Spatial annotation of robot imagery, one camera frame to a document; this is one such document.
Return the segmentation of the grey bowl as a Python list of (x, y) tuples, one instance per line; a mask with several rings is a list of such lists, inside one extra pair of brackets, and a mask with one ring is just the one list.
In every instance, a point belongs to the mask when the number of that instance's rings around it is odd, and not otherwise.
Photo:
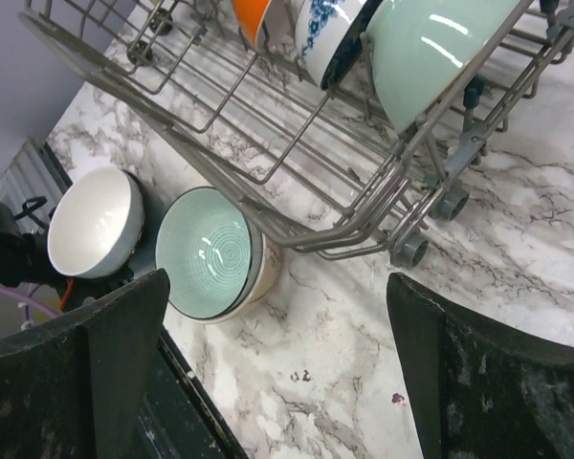
[(55, 270), (95, 279), (116, 273), (135, 250), (144, 227), (144, 198), (130, 174), (96, 169), (75, 182), (52, 217), (47, 249)]

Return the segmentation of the celadon green bowl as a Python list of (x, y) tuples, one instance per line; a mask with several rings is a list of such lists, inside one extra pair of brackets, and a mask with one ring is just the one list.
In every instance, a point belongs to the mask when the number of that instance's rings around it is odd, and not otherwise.
[(512, 0), (381, 3), (366, 33), (374, 88), (396, 133), (429, 109), (517, 5)]

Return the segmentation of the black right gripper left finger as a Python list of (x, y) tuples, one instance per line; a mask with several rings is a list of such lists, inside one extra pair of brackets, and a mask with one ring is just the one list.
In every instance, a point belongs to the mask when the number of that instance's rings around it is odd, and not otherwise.
[(0, 339), (0, 458), (123, 458), (169, 290), (160, 269)]

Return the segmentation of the blue floral bowl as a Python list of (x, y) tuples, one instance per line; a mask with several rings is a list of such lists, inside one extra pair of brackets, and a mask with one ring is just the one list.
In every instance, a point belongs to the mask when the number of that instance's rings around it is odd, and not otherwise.
[(362, 50), (360, 39), (381, 0), (311, 0), (301, 7), (295, 43), (304, 69), (323, 91), (340, 82)]

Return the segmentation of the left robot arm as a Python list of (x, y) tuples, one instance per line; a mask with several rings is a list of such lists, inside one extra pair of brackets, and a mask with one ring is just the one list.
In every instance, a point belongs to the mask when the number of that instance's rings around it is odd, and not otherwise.
[[(0, 284), (15, 288), (22, 283), (64, 288), (66, 277), (58, 273), (49, 260), (47, 240), (49, 225), (33, 213), (47, 203), (47, 198), (28, 199), (22, 210), (14, 214), (0, 202)], [(17, 226), (21, 219), (29, 218), (42, 230), (40, 233), (23, 233)]]

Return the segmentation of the dark brown bowl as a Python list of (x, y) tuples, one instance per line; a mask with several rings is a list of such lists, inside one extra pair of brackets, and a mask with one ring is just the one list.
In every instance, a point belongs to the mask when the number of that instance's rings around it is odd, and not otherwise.
[(128, 175), (137, 184), (143, 197), (143, 226), (134, 251), (119, 273), (121, 285), (156, 269), (156, 241), (166, 213), (166, 204), (153, 184), (140, 179), (133, 172), (128, 172)]

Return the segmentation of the white round bowl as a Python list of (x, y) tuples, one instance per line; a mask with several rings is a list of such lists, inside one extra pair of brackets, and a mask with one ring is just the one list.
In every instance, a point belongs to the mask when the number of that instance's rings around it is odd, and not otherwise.
[(274, 46), (289, 31), (286, 4), (280, 0), (231, 0), (241, 32), (254, 49)]

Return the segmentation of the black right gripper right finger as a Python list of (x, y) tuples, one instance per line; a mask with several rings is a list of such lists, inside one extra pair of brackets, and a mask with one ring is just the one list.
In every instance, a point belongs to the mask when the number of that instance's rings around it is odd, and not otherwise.
[(386, 305), (424, 457), (574, 458), (574, 347), (402, 273)]

